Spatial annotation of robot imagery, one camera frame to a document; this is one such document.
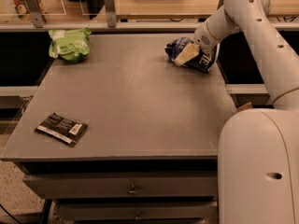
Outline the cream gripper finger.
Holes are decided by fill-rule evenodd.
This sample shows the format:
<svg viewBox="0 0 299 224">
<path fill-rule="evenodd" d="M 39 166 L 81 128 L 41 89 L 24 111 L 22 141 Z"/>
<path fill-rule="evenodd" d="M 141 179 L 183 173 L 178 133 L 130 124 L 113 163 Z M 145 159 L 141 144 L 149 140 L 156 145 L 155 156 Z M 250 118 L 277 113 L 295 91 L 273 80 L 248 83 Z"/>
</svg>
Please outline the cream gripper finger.
<svg viewBox="0 0 299 224">
<path fill-rule="evenodd" d="M 184 65 L 189 60 L 195 58 L 200 51 L 200 46 L 195 43 L 188 43 L 185 46 L 179 45 L 179 54 L 175 59 L 175 64 L 178 66 Z"/>
</svg>

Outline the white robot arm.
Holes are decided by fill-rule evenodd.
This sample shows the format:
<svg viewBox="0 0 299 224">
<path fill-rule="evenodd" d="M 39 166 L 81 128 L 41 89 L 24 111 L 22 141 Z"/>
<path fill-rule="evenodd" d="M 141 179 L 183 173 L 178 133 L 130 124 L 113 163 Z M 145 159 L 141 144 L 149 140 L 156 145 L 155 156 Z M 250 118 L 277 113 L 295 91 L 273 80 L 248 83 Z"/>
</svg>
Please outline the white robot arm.
<svg viewBox="0 0 299 224">
<path fill-rule="evenodd" d="M 212 49 L 242 32 L 269 94 L 233 115 L 218 147 L 220 224 L 299 224 L 299 56 L 267 19 L 270 0 L 223 0 L 194 32 Z"/>
</svg>

